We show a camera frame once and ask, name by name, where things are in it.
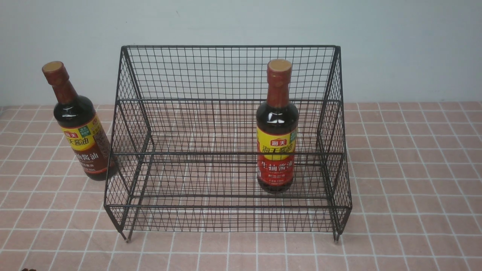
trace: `black metal wire rack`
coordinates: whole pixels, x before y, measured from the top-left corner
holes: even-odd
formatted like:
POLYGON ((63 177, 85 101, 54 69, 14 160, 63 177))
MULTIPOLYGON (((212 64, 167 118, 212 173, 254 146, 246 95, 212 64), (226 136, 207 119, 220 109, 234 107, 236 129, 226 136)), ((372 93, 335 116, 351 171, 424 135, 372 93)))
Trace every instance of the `black metal wire rack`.
POLYGON ((352 209, 338 46, 123 46, 105 209, 134 230, 332 231, 352 209), (292 62, 295 177, 256 180, 257 107, 271 59, 292 62))

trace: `brown bottle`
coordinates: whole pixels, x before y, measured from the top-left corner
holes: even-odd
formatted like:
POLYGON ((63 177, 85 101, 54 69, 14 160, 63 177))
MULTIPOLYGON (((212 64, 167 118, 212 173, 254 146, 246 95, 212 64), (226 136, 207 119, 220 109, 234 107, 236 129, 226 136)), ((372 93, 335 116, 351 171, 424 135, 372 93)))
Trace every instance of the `brown bottle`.
POLYGON ((92 102, 84 96, 77 95, 69 81, 64 63, 47 63, 42 67, 42 72, 57 97, 54 117, 85 174, 96 181, 106 180, 107 177, 114 175, 117 171, 115 162, 111 161, 107 166, 109 140, 92 102))
POLYGON ((289 100, 292 65, 284 59, 268 63, 268 98, 256 112, 258 183, 271 194, 283 193, 293 182, 298 109, 289 100))

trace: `wall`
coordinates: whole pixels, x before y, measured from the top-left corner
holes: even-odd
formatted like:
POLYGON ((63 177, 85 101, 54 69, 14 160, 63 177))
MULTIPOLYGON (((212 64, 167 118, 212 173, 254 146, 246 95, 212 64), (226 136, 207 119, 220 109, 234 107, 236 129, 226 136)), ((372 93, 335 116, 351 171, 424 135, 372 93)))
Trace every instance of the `wall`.
POLYGON ((127 44, 336 44, 345 101, 482 100, 480 0, 3 0, 0 105, 53 104, 64 61, 113 103, 127 44))

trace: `bottle neck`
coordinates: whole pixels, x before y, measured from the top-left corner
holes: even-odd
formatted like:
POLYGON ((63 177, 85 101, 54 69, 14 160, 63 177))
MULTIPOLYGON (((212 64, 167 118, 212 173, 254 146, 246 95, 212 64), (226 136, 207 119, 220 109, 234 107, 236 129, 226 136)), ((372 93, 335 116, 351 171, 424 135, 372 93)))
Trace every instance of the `bottle neck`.
POLYGON ((70 80, 65 81, 64 84, 52 86, 52 88, 59 104, 70 104, 79 96, 70 80))
POLYGON ((266 103, 274 108, 283 108, 288 106, 290 95, 288 84, 276 87, 273 84, 268 85, 268 97, 266 103))

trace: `wire rack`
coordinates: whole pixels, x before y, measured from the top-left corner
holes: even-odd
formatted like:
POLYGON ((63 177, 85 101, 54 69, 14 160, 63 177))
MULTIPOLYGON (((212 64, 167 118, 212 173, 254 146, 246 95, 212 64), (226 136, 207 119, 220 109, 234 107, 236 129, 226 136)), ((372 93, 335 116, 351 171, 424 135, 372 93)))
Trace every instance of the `wire rack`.
POLYGON ((134 230, 332 231, 352 209, 338 46, 123 46, 105 209, 134 230), (267 63, 292 62, 299 111, 295 177, 256 180, 257 107, 267 63))

